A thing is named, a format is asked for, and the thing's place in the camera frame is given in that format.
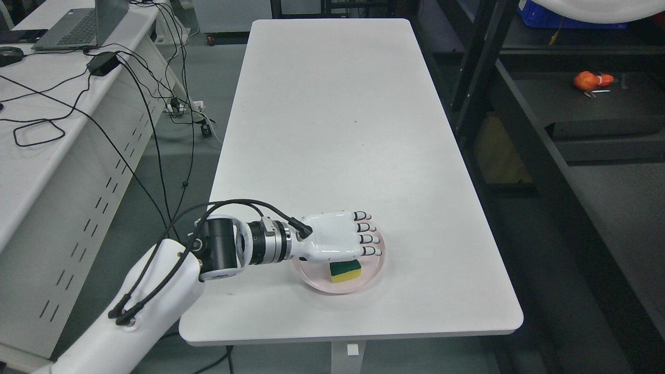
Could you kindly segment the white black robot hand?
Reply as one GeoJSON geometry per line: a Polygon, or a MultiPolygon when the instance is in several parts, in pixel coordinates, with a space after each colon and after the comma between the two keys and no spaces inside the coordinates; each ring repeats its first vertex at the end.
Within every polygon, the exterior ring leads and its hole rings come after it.
{"type": "Polygon", "coordinates": [[[385,244],[380,231],[365,211],[333,211],[304,216],[312,229],[305,238],[297,236],[290,245],[289,259],[314,263],[359,260],[381,256],[385,244]]]}

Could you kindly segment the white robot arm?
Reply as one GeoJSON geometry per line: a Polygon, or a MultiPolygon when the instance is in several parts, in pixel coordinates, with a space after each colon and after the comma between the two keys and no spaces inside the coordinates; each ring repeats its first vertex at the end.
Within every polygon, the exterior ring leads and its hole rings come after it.
{"type": "Polygon", "coordinates": [[[129,373],[202,295],[204,282],[248,265],[289,259],[312,230],[297,220],[232,216],[200,220],[190,241],[157,242],[126,275],[118,295],[59,359],[38,373],[129,373]]]}

